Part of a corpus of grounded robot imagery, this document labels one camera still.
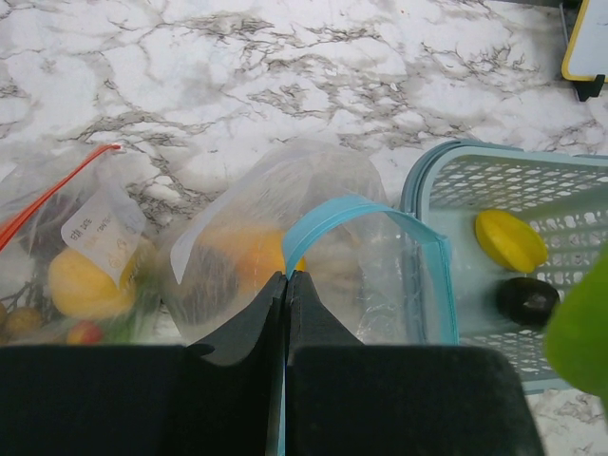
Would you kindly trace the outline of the yellow toy fruit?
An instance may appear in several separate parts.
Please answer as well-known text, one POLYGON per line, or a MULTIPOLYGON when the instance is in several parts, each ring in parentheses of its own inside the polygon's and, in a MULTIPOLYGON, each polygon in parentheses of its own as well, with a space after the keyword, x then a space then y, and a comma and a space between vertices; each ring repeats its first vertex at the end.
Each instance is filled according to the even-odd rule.
POLYGON ((527 223, 501 210, 485 210, 475 219, 482 250, 507 270, 531 274, 548 259, 540 235, 527 223))

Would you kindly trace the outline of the green leafy toy vegetable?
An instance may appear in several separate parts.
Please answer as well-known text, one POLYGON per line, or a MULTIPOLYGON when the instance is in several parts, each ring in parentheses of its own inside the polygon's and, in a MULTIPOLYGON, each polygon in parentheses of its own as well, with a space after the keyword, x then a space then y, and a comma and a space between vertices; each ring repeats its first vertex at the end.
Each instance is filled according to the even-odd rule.
POLYGON ((572 387, 607 396, 607 252, 554 311, 546 328, 549 365, 572 387))

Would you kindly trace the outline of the large orange mango toy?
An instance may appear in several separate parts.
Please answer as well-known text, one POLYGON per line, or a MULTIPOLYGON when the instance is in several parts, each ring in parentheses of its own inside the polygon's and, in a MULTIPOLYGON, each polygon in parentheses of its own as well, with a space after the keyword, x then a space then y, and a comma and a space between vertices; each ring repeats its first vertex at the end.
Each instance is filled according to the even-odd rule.
POLYGON ((274 273, 285 273, 282 252, 285 235, 281 229, 244 226, 235 230, 205 230, 199 243, 219 249, 231 260, 236 266, 238 290, 249 293, 261 289, 274 273))

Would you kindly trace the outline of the teal plastic basket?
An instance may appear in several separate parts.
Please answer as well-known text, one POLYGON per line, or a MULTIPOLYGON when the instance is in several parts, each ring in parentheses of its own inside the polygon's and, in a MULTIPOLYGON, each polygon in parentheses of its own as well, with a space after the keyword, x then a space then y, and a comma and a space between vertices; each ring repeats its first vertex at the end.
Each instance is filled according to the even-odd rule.
POLYGON ((607 250, 606 158, 445 142, 413 165, 401 208, 449 242, 459 342, 501 352, 529 393, 564 389, 543 330, 607 250))

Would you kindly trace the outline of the orange zip clear bag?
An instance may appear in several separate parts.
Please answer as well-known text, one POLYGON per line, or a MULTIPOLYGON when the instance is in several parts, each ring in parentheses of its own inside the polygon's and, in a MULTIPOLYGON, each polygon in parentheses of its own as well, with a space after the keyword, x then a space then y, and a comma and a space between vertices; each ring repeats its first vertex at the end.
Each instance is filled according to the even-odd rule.
POLYGON ((35 158, 1 177, 1 284, 37 281, 48 299, 48 323, 21 344, 140 343, 151 332, 160 307, 153 277, 156 249, 148 220, 128 195, 117 143, 84 155, 65 153, 35 158), (134 306, 106 319, 80 319, 60 313, 48 287, 50 262, 71 248, 115 282, 130 258, 134 306))

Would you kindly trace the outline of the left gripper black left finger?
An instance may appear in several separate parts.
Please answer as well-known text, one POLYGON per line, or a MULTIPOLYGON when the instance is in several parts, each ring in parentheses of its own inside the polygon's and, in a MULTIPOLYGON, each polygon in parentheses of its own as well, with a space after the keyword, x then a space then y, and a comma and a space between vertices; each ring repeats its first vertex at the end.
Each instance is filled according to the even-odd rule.
POLYGON ((234 317, 189 345, 1 350, 5 455, 262 455, 279 421, 275 274, 234 317))

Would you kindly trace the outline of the black round toy fruit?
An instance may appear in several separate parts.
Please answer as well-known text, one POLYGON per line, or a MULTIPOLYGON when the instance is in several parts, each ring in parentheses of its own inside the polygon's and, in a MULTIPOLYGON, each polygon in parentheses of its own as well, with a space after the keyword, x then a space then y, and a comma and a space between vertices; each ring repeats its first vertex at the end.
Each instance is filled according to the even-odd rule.
POLYGON ((503 281, 496 292, 499 312, 523 326, 543 328, 561 303, 558 291, 550 284, 531 277, 503 281))

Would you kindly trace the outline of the small whiteboard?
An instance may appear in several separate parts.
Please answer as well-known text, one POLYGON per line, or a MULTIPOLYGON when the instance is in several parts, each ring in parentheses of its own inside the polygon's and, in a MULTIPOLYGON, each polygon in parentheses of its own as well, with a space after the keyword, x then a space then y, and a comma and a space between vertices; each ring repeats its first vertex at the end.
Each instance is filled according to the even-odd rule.
POLYGON ((561 76, 584 103, 607 84, 607 2, 562 1, 560 18, 566 44, 561 76))

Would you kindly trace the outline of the dark purple toy fruit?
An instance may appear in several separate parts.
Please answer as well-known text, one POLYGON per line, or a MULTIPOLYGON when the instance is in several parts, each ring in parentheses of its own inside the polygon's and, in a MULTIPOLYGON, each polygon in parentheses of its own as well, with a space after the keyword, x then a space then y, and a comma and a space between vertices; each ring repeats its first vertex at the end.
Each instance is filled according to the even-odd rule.
POLYGON ((190 256, 181 286, 189 318, 206 321, 225 311, 236 297, 236 265, 220 250, 198 246, 190 256))

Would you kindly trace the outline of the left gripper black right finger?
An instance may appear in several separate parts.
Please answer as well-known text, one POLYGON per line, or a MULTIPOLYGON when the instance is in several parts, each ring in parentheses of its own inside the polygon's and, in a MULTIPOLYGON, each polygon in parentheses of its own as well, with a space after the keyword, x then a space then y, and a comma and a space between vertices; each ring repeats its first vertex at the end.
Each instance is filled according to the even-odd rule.
POLYGON ((520 378, 497 351, 365 345, 295 273, 286 295, 288 455, 541 455, 520 378))

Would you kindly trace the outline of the brown longan bunch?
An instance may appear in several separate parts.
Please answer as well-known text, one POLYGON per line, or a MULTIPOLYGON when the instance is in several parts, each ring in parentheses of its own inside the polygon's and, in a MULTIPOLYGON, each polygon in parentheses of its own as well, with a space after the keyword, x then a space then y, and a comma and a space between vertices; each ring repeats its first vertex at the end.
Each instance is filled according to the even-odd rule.
POLYGON ((1 284, 1 344, 34 336, 48 323, 48 298, 37 281, 1 284))

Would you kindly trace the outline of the blue zip clear bag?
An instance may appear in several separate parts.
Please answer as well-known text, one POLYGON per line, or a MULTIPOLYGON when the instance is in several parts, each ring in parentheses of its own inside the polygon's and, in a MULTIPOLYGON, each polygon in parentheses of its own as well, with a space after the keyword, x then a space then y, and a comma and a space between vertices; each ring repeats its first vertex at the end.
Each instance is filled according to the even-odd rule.
POLYGON ((205 230, 264 226, 286 232, 284 276, 306 273, 329 312, 366 344, 454 344, 447 239, 389 205, 364 154, 320 142, 268 152, 223 194, 163 239, 161 299, 181 337, 194 342, 243 311, 241 293, 206 321, 189 318, 183 277, 205 230))

